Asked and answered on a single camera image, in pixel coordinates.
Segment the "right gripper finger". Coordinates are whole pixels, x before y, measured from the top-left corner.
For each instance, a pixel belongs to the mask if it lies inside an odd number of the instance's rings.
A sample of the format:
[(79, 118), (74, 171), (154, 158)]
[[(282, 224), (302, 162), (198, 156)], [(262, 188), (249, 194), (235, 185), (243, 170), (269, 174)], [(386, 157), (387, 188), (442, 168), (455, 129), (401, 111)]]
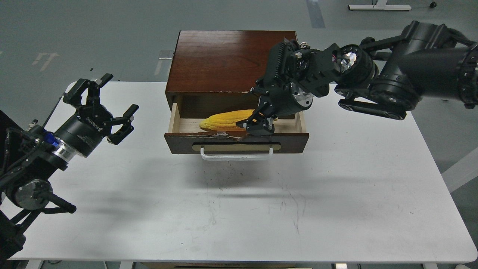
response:
[(273, 121), (276, 119), (270, 111), (256, 111), (255, 135), (269, 136), (274, 133)]
[(270, 104), (262, 104), (246, 120), (247, 132), (270, 132)]

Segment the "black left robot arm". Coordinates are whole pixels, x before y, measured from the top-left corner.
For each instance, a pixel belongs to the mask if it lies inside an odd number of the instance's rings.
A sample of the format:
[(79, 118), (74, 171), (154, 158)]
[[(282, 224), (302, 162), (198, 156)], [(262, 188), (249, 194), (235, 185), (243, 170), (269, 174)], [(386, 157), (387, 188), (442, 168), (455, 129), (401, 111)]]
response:
[(75, 213), (76, 206), (54, 194), (49, 182), (54, 172), (66, 170), (76, 155), (88, 157), (104, 138), (117, 145), (133, 131), (138, 105), (114, 117), (100, 102), (100, 89), (112, 78), (106, 73), (94, 81), (79, 79), (63, 95), (63, 102), (73, 106), (75, 113), (55, 132), (40, 125), (6, 129), (1, 192), (22, 210), (13, 218), (1, 213), (2, 263), (23, 249), (24, 233), (41, 213)]

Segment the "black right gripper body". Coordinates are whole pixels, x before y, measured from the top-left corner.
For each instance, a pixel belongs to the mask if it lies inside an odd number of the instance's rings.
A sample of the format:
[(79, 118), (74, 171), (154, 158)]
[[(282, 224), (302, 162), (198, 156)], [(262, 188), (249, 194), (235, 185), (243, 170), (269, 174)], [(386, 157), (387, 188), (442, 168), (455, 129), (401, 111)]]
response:
[(294, 39), (275, 44), (268, 53), (264, 74), (250, 90), (259, 98), (252, 116), (281, 117), (309, 109), (313, 98), (322, 95), (320, 53)]

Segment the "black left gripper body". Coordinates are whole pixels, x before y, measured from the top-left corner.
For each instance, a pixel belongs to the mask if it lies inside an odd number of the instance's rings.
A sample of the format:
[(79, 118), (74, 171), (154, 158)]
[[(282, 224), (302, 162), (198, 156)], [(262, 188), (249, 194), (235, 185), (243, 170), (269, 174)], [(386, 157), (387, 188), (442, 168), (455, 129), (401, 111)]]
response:
[(74, 148), (78, 155), (88, 157), (111, 127), (104, 125), (113, 118), (104, 106), (93, 109), (92, 106), (77, 106), (75, 113), (67, 119), (55, 132), (54, 136)]

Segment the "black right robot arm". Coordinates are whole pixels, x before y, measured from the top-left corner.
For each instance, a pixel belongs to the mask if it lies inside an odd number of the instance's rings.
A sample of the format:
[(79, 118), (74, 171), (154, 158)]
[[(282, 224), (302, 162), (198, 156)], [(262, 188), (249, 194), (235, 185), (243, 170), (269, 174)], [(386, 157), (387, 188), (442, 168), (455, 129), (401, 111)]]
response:
[(265, 74), (250, 92), (258, 107), (236, 125), (253, 136), (274, 133), (273, 120), (305, 111), (335, 92), (352, 112), (403, 120), (424, 97), (477, 106), (477, 42), (444, 24), (413, 21), (400, 35), (367, 37), (324, 50), (284, 39), (269, 51)]

